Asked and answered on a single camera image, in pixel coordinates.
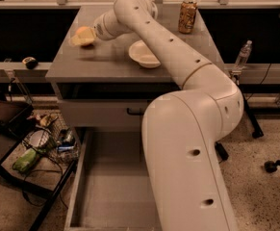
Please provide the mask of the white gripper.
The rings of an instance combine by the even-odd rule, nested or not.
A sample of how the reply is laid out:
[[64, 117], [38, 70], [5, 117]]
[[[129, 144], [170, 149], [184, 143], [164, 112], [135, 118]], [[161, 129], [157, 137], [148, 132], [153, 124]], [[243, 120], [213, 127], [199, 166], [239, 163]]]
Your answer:
[[89, 27], [82, 34], [71, 37], [69, 42], [74, 46], [88, 46], [95, 41], [96, 36], [102, 40], [111, 40], [114, 38], [110, 32], [113, 22], [114, 16], [112, 13], [102, 13], [93, 22], [94, 30]]

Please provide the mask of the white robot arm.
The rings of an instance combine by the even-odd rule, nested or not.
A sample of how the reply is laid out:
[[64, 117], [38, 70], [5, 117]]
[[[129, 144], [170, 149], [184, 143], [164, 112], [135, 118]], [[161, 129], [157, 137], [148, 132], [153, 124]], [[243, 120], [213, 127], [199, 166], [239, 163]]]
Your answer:
[[243, 113], [242, 93], [215, 64], [154, 18], [149, 0], [115, 0], [93, 23], [103, 40], [135, 32], [178, 86], [147, 107], [142, 146], [163, 231], [238, 231], [215, 144]]

